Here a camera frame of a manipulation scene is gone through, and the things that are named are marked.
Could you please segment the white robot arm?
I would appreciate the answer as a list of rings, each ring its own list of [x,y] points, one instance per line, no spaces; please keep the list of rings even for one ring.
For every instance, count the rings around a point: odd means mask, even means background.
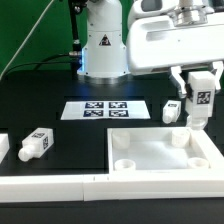
[[[87,43],[79,73],[92,79],[170,72],[186,95],[183,70],[211,67],[215,88],[224,72],[224,12],[207,0],[135,0],[122,40],[118,0],[89,0]]]

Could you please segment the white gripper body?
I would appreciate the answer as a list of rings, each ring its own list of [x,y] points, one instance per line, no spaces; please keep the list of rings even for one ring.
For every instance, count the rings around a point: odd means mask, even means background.
[[[126,42],[129,71],[142,75],[224,60],[224,12],[207,19],[206,24],[179,27],[169,16],[135,21]]]

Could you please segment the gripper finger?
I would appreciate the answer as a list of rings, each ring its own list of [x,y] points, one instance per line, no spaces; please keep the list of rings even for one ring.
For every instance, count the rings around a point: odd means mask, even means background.
[[[224,72],[224,62],[223,61],[215,61],[210,64],[210,72],[214,76],[215,90],[221,90],[220,79]]]
[[[170,80],[177,87],[178,95],[181,99],[187,96],[185,88],[185,81],[181,77],[182,69],[180,66],[174,66],[170,68]]]

